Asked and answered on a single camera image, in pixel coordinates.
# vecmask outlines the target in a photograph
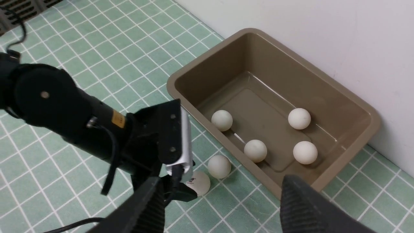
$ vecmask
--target yellow label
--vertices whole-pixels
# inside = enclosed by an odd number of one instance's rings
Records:
[[[112,123],[117,125],[119,128],[124,128],[125,116],[114,110],[112,115]]]

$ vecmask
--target white grout line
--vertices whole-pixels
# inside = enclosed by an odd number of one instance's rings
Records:
[[[137,6],[137,5],[135,5],[135,3],[134,2],[132,2],[131,1],[131,3],[134,5],[134,6],[136,6],[138,9],[139,9],[139,7]],[[118,7],[116,7],[120,12],[122,12],[123,14],[124,14],[124,16],[125,17],[127,17],[129,20],[131,20],[132,21],[132,19],[131,18],[129,18],[129,16],[128,15],[126,15],[122,10],[120,10]],[[155,24],[157,24],[157,26],[160,28],[160,29],[157,29],[157,30],[155,30],[154,32],[156,32],[156,31],[158,31],[158,30],[164,30],[163,29],[163,27],[161,27],[157,22],[155,22],[153,19],[152,19],[152,17],[150,17],[149,15],[147,15],[146,14],[146,12],[144,12],[144,11],[141,11],[141,12],[143,12],[147,17],[148,17],[148,19],[147,20],[145,20],[145,21],[148,21],[148,20],[151,20],[151,21],[153,21]],[[155,50],[157,50],[157,49],[162,49],[163,51],[165,51],[170,57],[172,57],[175,61],[177,61],[176,59],[175,59],[175,57],[173,57],[169,52],[167,52],[167,50],[165,50],[163,47],[162,47],[162,45],[160,45],[156,40],[154,40],[154,38],[152,38],[149,34],[147,34],[146,33],[146,31],[144,31],[141,27],[140,27],[140,24],[137,24],[136,25],[136,27],[138,27],[140,30],[142,30],[145,34],[146,34],[146,36],[148,37],[148,38],[150,38],[152,41],[154,41],[157,45],[158,45],[158,47],[156,48],[156,49],[154,49],[153,51],[155,51]],[[175,40],[175,38],[171,35],[171,34],[169,34],[167,31],[165,31],[169,36],[171,36],[171,38],[173,38],[173,40]],[[139,45],[137,45],[137,43],[136,42],[134,42],[128,35],[126,35],[125,33],[124,33],[124,35],[133,43],[133,44],[135,44],[137,47],[139,47],[142,51],[144,51]],[[160,68],[167,76],[169,76],[168,75],[168,73],[161,67],[161,65],[158,65],[158,63],[157,62],[155,62],[150,56],[149,56],[149,54],[151,53],[151,52],[149,52],[149,53],[147,53],[147,54],[145,54],[154,64],[156,64],[157,66],[158,66],[158,68]],[[136,65],[129,59],[129,58],[127,58],[127,60],[130,62],[130,64],[132,64],[137,70],[139,70],[138,69],[138,67],[136,67]],[[148,77],[147,77],[147,74],[143,74],[144,75],[144,77],[146,78],[146,80],[148,81],[148,82],[150,82],[155,88],[156,88],[156,90],[158,90],[159,91],[159,87],[157,87]]]
[[[99,178],[98,180],[101,180],[105,177],[106,175],[103,175],[101,178]],[[63,207],[65,207],[67,204],[69,204],[71,201],[73,201],[74,199],[77,199],[77,197],[79,195],[81,195],[82,193],[84,193],[85,191],[87,191],[90,187],[94,186],[97,182],[93,182],[92,184],[90,184],[88,187],[86,187],[84,190],[80,191],[78,194],[74,195],[73,197],[71,197],[69,200],[67,200],[63,205],[61,205],[60,207],[58,207],[56,209],[56,211],[62,209]],[[43,221],[45,221],[51,214],[49,214],[48,216],[44,217],[42,220],[40,220],[38,223],[36,223],[33,227],[41,224]]]
[[[4,180],[4,182],[6,183],[6,186],[9,189],[9,192],[12,195],[14,201],[16,202],[17,207],[19,208],[20,212],[22,213],[24,220],[26,221],[27,225],[29,226],[29,230],[31,232],[34,232],[33,226],[30,224],[29,219],[27,218],[25,212],[23,211],[23,208],[22,208],[21,204],[17,200],[16,195],[14,194],[13,190],[11,189],[11,187],[10,187],[9,183],[7,182],[6,177],[4,176],[3,172],[1,171],[1,169],[0,169],[0,175],[1,175],[2,179]]]
[[[387,188],[389,184],[396,178],[397,176],[394,176],[386,186],[384,186],[383,190]],[[353,188],[351,188],[348,184],[345,185],[347,188],[349,188],[355,195],[357,195],[363,202],[368,204],[367,208],[362,212],[362,214],[357,218],[357,221],[361,220],[361,218],[364,216],[364,214],[369,210],[369,208],[373,209],[375,212],[377,212],[381,217],[383,217],[387,222],[389,222],[392,226],[395,227],[395,224],[393,224],[388,218],[386,218],[380,211],[378,211],[375,207],[373,207],[374,202],[379,198],[379,196],[383,193],[383,190],[375,197],[375,199],[372,202],[366,201],[358,192],[356,192]]]
[[[55,152],[54,154],[52,154],[52,157],[56,154],[58,154],[59,152],[61,152],[62,150],[64,150],[65,148],[67,148],[68,145],[66,145],[65,147],[63,147],[62,149],[60,149],[59,151]],[[12,184],[14,181],[18,180],[20,177],[26,175],[27,173],[29,173],[30,171],[33,171],[35,168],[37,168],[38,166],[42,165],[43,163],[45,163],[46,161],[49,160],[49,157],[45,158],[44,160],[42,160],[40,163],[36,164],[35,166],[33,166],[32,168],[28,169],[26,172],[22,173],[21,175],[19,175],[18,177],[12,179],[9,184]]]
[[[278,212],[280,211],[280,208],[277,208],[277,210],[272,213],[269,218],[266,219],[266,221],[263,222],[263,224],[255,231],[255,233],[259,232],[260,229],[263,229],[266,232],[269,232],[269,230],[267,228],[265,228],[265,225],[273,218],[273,216],[275,216]]]
[[[358,172],[360,172],[361,171],[361,169],[369,162],[369,160],[371,160],[372,159],[372,157],[373,157],[373,154],[362,164],[362,166],[359,168],[359,169],[357,169],[356,170],[356,172],[355,172],[355,174],[353,174],[352,176],[351,176],[351,178],[349,178],[348,180],[347,180],[347,182],[345,182],[345,184],[339,189],[339,191],[338,192],[336,192],[336,194],[334,195],[334,196],[332,196],[332,197],[330,197],[329,198],[329,201],[333,201],[338,195],[339,195],[339,193],[348,185],[348,183],[358,174]]]
[[[212,232],[220,223],[224,222],[224,224],[227,225],[227,227],[232,231],[232,232],[236,232],[231,226],[230,224],[224,219],[223,216],[221,216],[221,214],[217,211],[217,209],[211,204],[211,202],[205,198],[206,202],[208,203],[208,205],[210,205],[210,207],[214,210],[214,212],[216,212],[216,214],[221,218],[221,221],[219,221],[212,229],[209,230],[209,232]]]
[[[180,203],[178,201],[176,201],[177,205],[179,208],[181,208],[182,211],[184,211],[184,215],[187,216],[187,218],[190,220],[190,222],[195,226],[195,228],[198,230],[198,232],[202,233],[201,229],[197,226],[197,224],[195,224],[195,222],[193,221],[193,219],[190,217],[190,215],[188,214],[188,212],[186,212],[184,210],[183,207],[181,207]]]
[[[16,143],[14,142],[13,138],[10,136],[10,134],[7,132],[6,127],[3,125],[2,121],[0,121],[0,125],[3,127],[4,131],[6,132],[6,134],[9,137],[10,142],[12,143],[12,145],[14,146],[15,150],[17,151],[19,157],[21,158],[21,160],[23,161],[24,165],[26,166],[26,169],[29,170],[30,175],[32,176],[32,178],[34,179],[36,185],[38,186],[38,188],[40,189],[42,195],[44,196],[46,202],[48,203],[48,205],[50,206],[50,208],[52,209],[52,212],[56,215],[56,218],[58,219],[59,223],[63,226],[63,222],[60,219],[59,215],[57,214],[56,210],[54,209],[52,203],[50,202],[49,198],[46,196],[42,186],[40,185],[39,181],[36,179],[36,177],[34,176],[33,172],[30,170],[30,167],[28,166],[26,160],[24,159],[23,155],[21,154],[21,151],[19,150],[19,148],[17,147]]]
[[[35,130],[33,129],[32,126],[30,126],[30,128],[32,129],[33,133],[36,135],[37,138],[39,138],[39,136],[37,135],[37,133],[35,132]],[[63,180],[66,182],[66,184],[69,186],[69,189],[72,191],[72,193],[74,195],[76,195],[76,191],[73,189],[72,185],[70,184],[70,182],[66,179],[66,177],[64,176],[62,170],[59,168],[59,166],[57,165],[57,163],[55,162],[55,160],[53,159],[52,155],[49,153],[49,150],[46,148],[46,146],[44,145],[44,143],[42,141],[40,141],[40,144],[42,145],[43,149],[46,151],[46,153],[48,154],[49,158],[51,159],[52,163],[55,165],[56,169],[58,170],[58,172],[60,173],[60,175],[62,176]],[[79,201],[80,205],[82,206],[83,210],[85,210],[86,214],[88,215],[88,217],[90,217],[91,215],[89,214],[89,211],[86,209],[85,205],[83,204],[83,202],[81,201],[81,199],[77,196],[77,200]]]
[[[400,171],[398,171],[398,173],[395,173],[394,176],[397,178],[398,174]],[[382,188],[379,184],[377,184],[377,182],[375,182],[374,180],[372,180],[367,174],[365,174],[364,172],[360,171],[360,173],[365,176],[365,178],[367,178],[369,181],[371,181],[373,184],[375,184],[377,187],[379,187],[381,189],[381,191],[383,191],[384,193],[388,194],[395,202],[397,202],[398,204],[400,204],[405,210],[409,210],[407,207],[405,207],[400,201],[398,201],[395,197],[393,197],[387,190],[385,190],[384,188]]]
[[[411,208],[409,209],[409,211],[407,211],[407,213],[404,215],[404,217],[401,219],[401,221],[396,225],[395,229],[392,231],[392,233],[395,233],[397,231],[401,231],[400,230],[400,226],[404,223],[405,219],[412,214],[412,210],[414,209],[414,205],[411,206]]]
[[[46,137],[47,135],[49,135],[50,133],[52,133],[51,131],[49,131],[48,133],[46,133],[45,135],[41,136],[40,139]],[[24,146],[22,149],[20,149],[20,151],[25,150],[26,148],[30,147],[31,145],[35,144],[36,142],[38,142],[39,140],[35,140],[34,142],[31,142],[29,144],[27,144],[26,146]],[[3,161],[0,162],[0,164],[2,164],[3,162],[5,162],[8,159],[11,159],[11,157],[17,155],[18,153],[14,153],[12,155],[10,155],[9,157],[5,158]]]
[[[384,164],[381,160],[379,160],[378,158],[374,157],[374,159],[379,162],[380,164],[382,164],[385,168],[387,168],[390,172],[392,172],[393,174],[396,174],[395,171],[393,171],[391,168],[389,168],[386,164]],[[414,186],[412,184],[410,184],[408,181],[406,181],[403,177],[400,176],[400,174],[397,174],[397,177],[402,179],[408,186],[410,186],[412,189],[414,189]]]
[[[65,175],[67,175],[67,174],[69,174],[71,171],[73,171],[73,170],[75,170],[77,167],[79,167],[80,165],[82,165],[82,163],[79,163],[79,164],[77,164],[77,165],[75,165],[73,168],[71,168],[70,170],[68,170],[67,172],[65,172],[63,175],[65,176]],[[44,188],[43,188],[43,190],[46,190],[47,188],[49,188],[50,186],[52,186],[54,183],[56,183],[57,181],[59,181],[60,179],[62,179],[63,177],[62,176],[60,176],[60,177],[58,177],[57,179],[55,179],[54,181],[52,181],[50,184],[48,184],[48,185],[46,185]],[[41,191],[39,190],[39,191],[37,191],[35,194],[33,194],[31,197],[29,197],[29,198],[27,198],[26,200],[24,200],[24,201],[22,201],[20,204],[22,205],[22,204],[24,204],[24,203],[26,203],[26,202],[28,202],[29,200],[31,200],[33,197],[35,197],[37,194],[39,194]],[[7,212],[7,213],[5,213],[5,214],[3,214],[3,216],[0,216],[0,218],[3,218],[4,216],[6,216],[9,212]]]
[[[19,126],[19,127],[15,128],[15,129],[13,129],[12,131],[10,131],[10,132],[9,132],[9,134],[12,134],[12,133],[14,133],[14,132],[18,131],[19,129],[21,129],[21,128],[25,127],[25,126],[26,126],[26,124],[23,124],[23,125],[21,125],[21,126]],[[2,136],[2,137],[0,137],[0,140],[2,140],[3,138],[6,138],[6,137],[7,137],[7,134],[6,134],[6,135],[4,135],[4,136]]]

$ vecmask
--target floor tile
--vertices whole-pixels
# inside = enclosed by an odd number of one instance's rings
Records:
[[[178,35],[185,32],[185,29],[176,22],[172,22],[164,27],[164,30],[168,32],[171,36],[177,37]]]
[[[123,3],[121,3],[120,5],[118,5],[117,6],[121,11],[122,11],[122,13],[124,13],[124,14],[129,14],[129,13],[131,13],[132,11],[134,11],[134,10],[136,10],[137,9],[137,7],[132,3],[132,2],[129,2],[129,1],[126,1],[126,2],[123,2]]]
[[[35,232],[46,232],[52,229],[60,228],[62,225],[59,223],[58,218],[55,214],[50,215],[39,225],[34,227]]]
[[[232,231],[224,222],[221,222],[216,228],[214,228],[212,233],[232,233]]]
[[[217,149],[203,136],[196,138],[192,142],[193,151],[197,151],[197,156],[202,160],[206,161]]]
[[[51,159],[34,168],[32,172],[42,188],[62,176]]]
[[[207,45],[210,49],[214,46],[216,46],[218,43],[221,42],[221,39],[219,39],[214,34],[209,35],[207,38],[204,38],[202,42]]]
[[[339,192],[339,190],[344,186],[338,178],[334,178],[324,189],[323,191],[330,197],[334,197],[335,194]]]
[[[348,184],[362,198],[368,202],[372,202],[380,193],[381,188],[372,183],[366,176],[358,173]]]
[[[177,5],[171,6],[165,10],[165,13],[173,19],[177,19],[185,14],[185,12]]]
[[[107,204],[110,203],[108,197],[104,195],[94,195],[96,193],[100,193],[101,189],[102,188],[98,184],[94,184],[85,192],[79,195],[79,199],[82,201],[86,210],[88,210],[91,215],[94,215],[96,212],[103,209]]]
[[[342,169],[339,174],[337,175],[338,178],[340,178],[343,182],[348,182],[349,179],[356,173],[356,169],[350,165],[347,164],[344,169]]]
[[[127,65],[118,71],[118,74],[125,79],[126,82],[131,83],[142,77],[141,72],[133,65]]]
[[[238,198],[239,201],[245,199],[255,188],[246,177],[239,171],[234,172],[223,182],[227,188]]]
[[[168,80],[168,75],[161,69],[156,69],[147,74],[147,78],[156,86],[160,87],[164,85]]]
[[[267,223],[265,228],[269,232],[282,233],[282,225],[280,223],[280,213],[277,212]]]
[[[384,187],[394,176],[390,170],[374,159],[369,160],[361,171],[381,187]]]
[[[364,214],[360,222],[377,233],[389,233],[394,230],[394,227],[372,208]]]
[[[391,169],[393,172],[398,172],[398,170],[400,170],[400,168],[397,167],[394,163],[378,153],[374,155],[374,158],[378,159],[382,164]]]
[[[226,216],[238,204],[234,196],[222,185],[212,190],[206,198],[222,217]]]
[[[171,232],[180,232],[182,229],[188,232],[199,232],[187,216],[180,218],[169,230]]]
[[[57,210],[57,213],[64,225],[69,225],[88,217],[87,213],[76,198],[67,203],[61,209]]]
[[[411,177],[409,174],[407,174],[405,171],[401,171],[398,174],[406,183],[411,185],[411,187],[414,187],[414,178]]]
[[[401,178],[395,178],[390,185],[388,185],[386,191],[408,209],[414,205],[414,189]]]
[[[63,178],[45,188],[44,192],[54,209],[60,208],[75,196]]]
[[[404,233],[411,232],[414,229],[414,215],[409,214],[407,218],[402,222],[400,230]]]
[[[242,206],[238,206],[226,218],[226,221],[238,233],[255,232],[260,227],[259,223]]]
[[[191,27],[193,27],[196,24],[198,24],[198,22],[195,19],[193,19],[191,16],[189,16],[189,15],[183,15],[183,16],[181,16],[177,20],[177,23],[179,23],[185,29],[190,29]]]
[[[26,173],[22,177],[15,180],[10,184],[10,188],[13,190],[13,193],[19,203],[26,201],[28,198],[40,191],[39,186],[37,186],[36,181],[30,173]]]
[[[38,193],[29,201],[22,204],[22,209],[31,225],[38,223],[52,211],[42,193]]]
[[[386,193],[382,193],[372,206],[395,225],[397,225],[407,213],[407,210]]]
[[[166,13],[161,12],[155,16],[152,17],[152,20],[154,20],[159,26],[164,27],[167,24],[171,23],[173,21],[172,18],[170,18]]]
[[[18,178],[28,169],[19,155],[14,155],[0,164],[1,171],[9,182]]]
[[[0,216],[3,216],[13,208],[17,207],[16,201],[14,201],[12,193],[8,188],[0,190],[0,199],[7,201],[0,201]]]
[[[345,187],[336,197],[335,202],[339,204],[352,218],[358,218],[368,207],[361,198]]]
[[[19,209],[15,209],[0,219],[1,229],[4,232],[25,232],[29,225]]]
[[[262,224],[276,211],[276,207],[258,190],[254,191],[243,204]]]
[[[165,213],[165,227],[167,228],[183,214],[183,211],[175,201],[172,201],[165,208]]]
[[[205,200],[189,210],[188,215],[202,232],[208,232],[221,220]]]
[[[95,182],[84,165],[78,166],[65,177],[77,194]]]

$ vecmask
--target green tile floor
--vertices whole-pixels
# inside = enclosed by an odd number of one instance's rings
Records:
[[[123,113],[170,100],[169,75],[222,39],[170,0],[63,1],[30,20],[24,63],[66,69],[87,93]],[[0,38],[16,39],[20,29]],[[216,154],[233,163],[207,195],[170,204],[166,232],[281,232],[279,201],[192,120],[196,169]],[[118,172],[99,194],[108,165],[56,134],[0,112],[0,232],[43,232],[107,216],[132,193]],[[414,179],[366,146],[322,192],[379,233],[414,232]],[[70,232],[85,232],[91,224]]]

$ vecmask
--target black cable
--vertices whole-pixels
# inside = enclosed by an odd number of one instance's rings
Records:
[[[99,223],[99,222],[101,222],[104,219],[105,218],[86,218],[86,219],[80,220],[80,221],[78,221],[76,223],[72,223],[72,224],[69,224],[67,226],[64,226],[64,227],[55,229],[55,230],[46,231],[44,233],[61,233],[61,232],[65,232],[65,231],[68,231],[70,229],[73,229],[75,227],[82,226],[84,224],[88,224],[88,223]]]
[[[180,184],[181,178],[184,173],[184,168],[181,164],[174,165],[172,168],[172,174],[171,174],[171,193],[168,196],[168,198],[164,201],[164,206],[168,206],[170,202],[174,199],[174,195],[176,194],[178,190],[178,186]]]
[[[115,178],[116,168],[119,166],[121,156],[119,156],[119,144],[118,140],[116,139],[115,135],[104,126],[96,126],[97,129],[103,129],[106,133],[110,136],[112,141],[112,156],[111,156],[111,165],[109,166],[108,174],[105,178],[105,182],[103,184],[101,194],[108,195],[109,190],[111,189],[113,179]]]
[[[20,18],[20,16],[15,11],[10,10],[8,8],[5,8],[5,7],[2,7],[2,6],[0,6],[0,9],[5,10],[5,11],[11,13],[17,19],[17,22],[20,24],[20,27],[22,28],[22,31],[23,31],[23,35],[20,38],[20,40],[15,41],[15,42],[7,45],[6,52],[8,53],[8,51],[10,50],[10,47],[12,47],[13,45],[16,45],[16,44],[23,43],[26,40],[27,30],[26,30],[26,26],[24,25],[23,20]]]

